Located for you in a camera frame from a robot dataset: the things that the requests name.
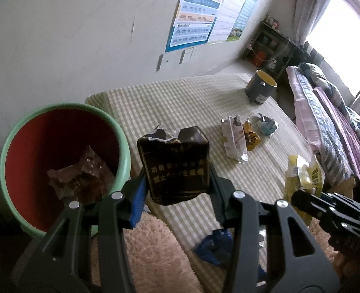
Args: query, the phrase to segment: mug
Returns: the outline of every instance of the mug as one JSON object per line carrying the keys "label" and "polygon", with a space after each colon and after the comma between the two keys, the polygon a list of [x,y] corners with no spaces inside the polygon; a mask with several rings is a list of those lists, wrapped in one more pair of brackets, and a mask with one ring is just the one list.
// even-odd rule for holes
{"label": "mug", "polygon": [[245,87],[245,93],[250,102],[263,104],[277,88],[276,81],[262,70],[256,70],[249,83]]}

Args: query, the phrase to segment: metal bolt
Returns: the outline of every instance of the metal bolt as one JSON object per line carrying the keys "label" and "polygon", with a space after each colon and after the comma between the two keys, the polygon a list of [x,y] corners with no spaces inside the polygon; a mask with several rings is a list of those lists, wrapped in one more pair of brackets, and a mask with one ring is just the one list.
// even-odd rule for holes
{"label": "metal bolt", "polygon": [[77,200],[71,201],[69,203],[69,207],[71,209],[76,209],[76,208],[80,207],[80,203]]}
{"label": "metal bolt", "polygon": [[123,194],[122,194],[122,192],[115,192],[115,193],[112,193],[111,197],[112,197],[112,199],[122,199]]}
{"label": "metal bolt", "polygon": [[287,201],[285,201],[284,199],[279,199],[276,204],[280,207],[280,208],[286,208],[289,204],[287,203]]}
{"label": "metal bolt", "polygon": [[233,196],[237,199],[243,199],[245,197],[245,193],[243,191],[235,191]]}

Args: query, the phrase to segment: green rim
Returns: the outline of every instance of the green rim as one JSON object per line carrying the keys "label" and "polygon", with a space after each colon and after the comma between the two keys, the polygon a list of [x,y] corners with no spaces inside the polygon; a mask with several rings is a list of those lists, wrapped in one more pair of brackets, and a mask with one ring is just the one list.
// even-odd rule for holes
{"label": "green rim", "polygon": [[128,181],[130,177],[130,170],[131,170],[131,156],[130,156],[130,148],[129,144],[127,143],[126,136],[120,127],[120,125],[112,118],[108,113],[104,112],[103,110],[100,110],[99,108],[86,105],[86,104],[53,104],[50,106],[46,106],[43,108],[40,108],[36,110],[35,112],[31,113],[30,115],[24,117],[21,119],[18,124],[15,125],[11,133],[9,133],[4,147],[2,148],[1,152],[1,159],[0,159],[0,182],[1,182],[1,190],[4,194],[5,200],[8,203],[9,208],[11,209],[13,215],[15,218],[19,221],[21,224],[22,230],[24,230],[26,233],[28,233],[30,236],[33,236],[34,238],[42,238],[46,233],[44,231],[41,231],[34,226],[32,226],[29,222],[27,222],[23,216],[20,215],[20,213],[15,208],[15,205],[13,204],[11,197],[9,196],[6,181],[5,181],[5,161],[8,154],[9,147],[11,145],[11,142],[15,135],[19,132],[19,130],[31,119],[45,113],[51,110],[56,109],[79,109],[84,110],[88,112],[92,112],[98,116],[100,116],[104,121],[107,122],[107,124],[113,129],[113,131],[117,135],[117,139],[119,142],[119,166],[118,170],[115,175],[115,181],[112,185],[112,189],[110,192],[114,191],[120,191],[125,184],[126,181]]}

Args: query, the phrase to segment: wall poster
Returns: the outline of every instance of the wall poster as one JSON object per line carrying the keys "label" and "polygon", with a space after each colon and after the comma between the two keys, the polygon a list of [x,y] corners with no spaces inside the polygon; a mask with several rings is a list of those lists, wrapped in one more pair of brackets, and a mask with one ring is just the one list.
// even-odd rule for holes
{"label": "wall poster", "polygon": [[240,38],[257,0],[180,0],[165,52]]}

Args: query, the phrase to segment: checkered tablecloth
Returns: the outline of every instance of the checkered tablecloth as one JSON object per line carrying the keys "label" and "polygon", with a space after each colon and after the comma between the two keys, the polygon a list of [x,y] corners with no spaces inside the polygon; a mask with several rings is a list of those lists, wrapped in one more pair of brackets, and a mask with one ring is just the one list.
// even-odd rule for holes
{"label": "checkered tablecloth", "polygon": [[[269,98],[263,105],[250,104],[244,88],[247,74],[212,75],[167,80],[130,86],[92,95],[87,104],[96,106],[115,118],[129,141],[132,177],[142,163],[137,140],[162,124],[169,131],[198,125],[210,141],[210,161],[218,175],[230,179],[256,200],[273,203],[283,195],[288,156],[298,154],[311,159],[311,149],[294,123],[277,103]],[[254,117],[260,112],[275,119],[279,128],[271,138],[260,135]],[[238,114],[242,121],[250,119],[262,142],[249,151],[249,161],[239,164],[226,156],[222,143],[220,119]],[[210,198],[199,195],[191,201],[161,206],[148,201],[149,208],[164,220],[185,253],[206,292],[218,293],[222,289],[225,272],[201,261],[193,248],[219,228]],[[260,252],[261,264],[265,252]]]}

